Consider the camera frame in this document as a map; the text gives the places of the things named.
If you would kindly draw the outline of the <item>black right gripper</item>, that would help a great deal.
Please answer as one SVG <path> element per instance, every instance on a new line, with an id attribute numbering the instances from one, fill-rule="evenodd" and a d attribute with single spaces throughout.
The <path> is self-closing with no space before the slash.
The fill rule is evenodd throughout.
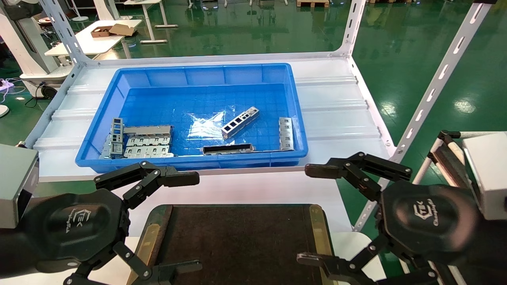
<path id="1" fill-rule="evenodd" d="M 465 190 L 444 184 L 411 184 L 407 182 L 411 168 L 371 154 L 358 152 L 347 158 L 330 158 L 326 164 L 306 164 L 305 174 L 345 179 L 368 200 L 380 200 L 383 227 L 390 237 L 379 235 L 351 261 L 297 254 L 299 264 L 320 267 L 329 280 L 350 285 L 437 285 L 438 274 L 429 266 L 380 280 L 369 278 L 363 268 L 380 251 L 394 246 L 391 238 L 409 253 L 428 260 L 457 261 L 465 256 L 482 219 L 474 198 Z M 395 183 L 381 194 L 381 186 L 368 174 Z"/>

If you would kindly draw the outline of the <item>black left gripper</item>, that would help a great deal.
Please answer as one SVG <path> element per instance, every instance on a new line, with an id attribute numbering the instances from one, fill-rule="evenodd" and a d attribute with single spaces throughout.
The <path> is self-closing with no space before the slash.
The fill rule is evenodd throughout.
<path id="1" fill-rule="evenodd" d="M 172 285 L 176 276 L 202 269 L 198 260 L 148 267 L 123 242 L 128 235 L 129 211 L 160 187 L 193 186 L 195 171 L 158 167 L 141 161 L 97 176 L 89 194 L 34 198 L 20 221 L 20 262 L 26 273 L 56 273 L 80 265 L 64 285 L 103 285 L 88 278 L 92 269 L 119 256 L 137 274 L 133 285 Z M 110 192 L 134 183 L 123 200 Z"/>

